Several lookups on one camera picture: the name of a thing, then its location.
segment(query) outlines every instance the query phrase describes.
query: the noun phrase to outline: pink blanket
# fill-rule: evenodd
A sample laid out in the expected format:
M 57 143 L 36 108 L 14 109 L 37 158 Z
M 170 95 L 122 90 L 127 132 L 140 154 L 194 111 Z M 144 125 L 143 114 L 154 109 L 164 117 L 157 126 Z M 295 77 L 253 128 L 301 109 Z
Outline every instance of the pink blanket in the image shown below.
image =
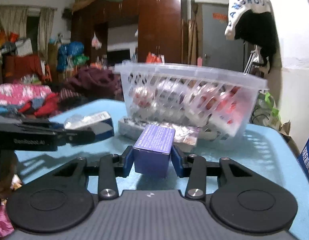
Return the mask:
M 45 98 L 51 93 L 48 86 L 33 86 L 22 84 L 0 85 L 0 106 L 22 106 L 34 98 Z
M 0 205 L 0 237 L 11 234 L 13 230 L 13 226 L 6 213 L 6 206 Z

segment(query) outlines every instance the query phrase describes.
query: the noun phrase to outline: wooden wardrobe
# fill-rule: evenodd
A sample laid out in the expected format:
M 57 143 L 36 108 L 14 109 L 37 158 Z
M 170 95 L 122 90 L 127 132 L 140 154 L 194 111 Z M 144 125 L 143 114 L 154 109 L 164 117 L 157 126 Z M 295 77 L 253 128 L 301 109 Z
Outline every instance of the wooden wardrobe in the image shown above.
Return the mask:
M 96 0 L 73 14 L 71 41 L 81 41 L 94 62 L 107 53 L 109 27 L 138 23 L 138 62 L 152 52 L 164 55 L 167 63 L 182 63 L 182 19 L 187 20 L 187 0 Z M 91 47 L 94 33 L 100 50 Z

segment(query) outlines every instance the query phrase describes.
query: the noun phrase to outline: clear plastic basket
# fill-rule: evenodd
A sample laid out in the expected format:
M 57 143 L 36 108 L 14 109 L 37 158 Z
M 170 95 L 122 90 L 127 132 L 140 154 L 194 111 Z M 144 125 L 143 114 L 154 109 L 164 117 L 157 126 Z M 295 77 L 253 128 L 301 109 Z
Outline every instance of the clear plastic basket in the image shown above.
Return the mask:
M 242 137 L 258 91 L 267 84 L 249 74 L 180 64 L 126 62 L 115 65 L 115 72 L 121 75 L 130 117 L 202 127 L 199 137 L 222 149 L 233 148 Z M 208 96 L 203 97 L 207 87 Z M 151 95 L 150 107 L 133 100 L 132 92 L 139 88 Z

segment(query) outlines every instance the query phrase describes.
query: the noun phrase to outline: green plastic bag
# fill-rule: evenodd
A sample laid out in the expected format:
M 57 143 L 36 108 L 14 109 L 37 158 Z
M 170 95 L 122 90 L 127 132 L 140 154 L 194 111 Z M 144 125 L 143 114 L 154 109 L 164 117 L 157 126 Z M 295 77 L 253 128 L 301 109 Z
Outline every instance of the green plastic bag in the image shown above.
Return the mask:
M 90 58 L 85 56 L 84 54 L 82 55 L 79 55 L 79 56 L 76 56 L 74 59 L 73 59 L 73 63 L 74 65 L 83 65 L 87 62 L 87 60 L 89 60 Z
M 269 92 L 259 92 L 250 122 L 279 130 L 281 125 L 279 110 Z

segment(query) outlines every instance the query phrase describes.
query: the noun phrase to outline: light blue table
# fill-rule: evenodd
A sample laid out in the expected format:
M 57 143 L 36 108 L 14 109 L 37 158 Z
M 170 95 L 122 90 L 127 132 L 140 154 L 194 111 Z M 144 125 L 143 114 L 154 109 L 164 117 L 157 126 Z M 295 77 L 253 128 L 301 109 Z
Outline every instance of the light blue table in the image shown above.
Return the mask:
M 128 145 L 134 145 L 133 140 L 118 134 L 118 120 L 127 114 L 122 102 L 101 99 L 53 117 L 51 121 L 63 123 L 73 114 L 88 115 L 98 111 L 108 111 L 112 116 L 115 137 L 81 147 L 65 145 L 59 147 L 57 152 L 17 151 L 23 181 L 28 183 L 79 156 L 94 161 L 108 152 L 121 154 Z M 300 240 L 309 240 L 309 183 L 288 145 L 275 130 L 248 124 L 244 140 L 237 149 L 211 149 L 208 143 L 202 140 L 193 152 L 215 162 L 221 157 L 230 157 L 289 190 L 298 201 L 298 213 L 290 231 Z M 184 194 L 187 181 L 187 178 L 180 179 L 176 176 L 171 163 L 166 179 L 141 175 L 134 171 L 134 167 L 128 178 L 117 178 L 120 193 L 124 189 L 180 189 Z M 90 177 L 88 190 L 91 193 L 97 192 L 97 182 L 97 177 Z M 216 178 L 207 177 L 207 193 L 216 189 Z

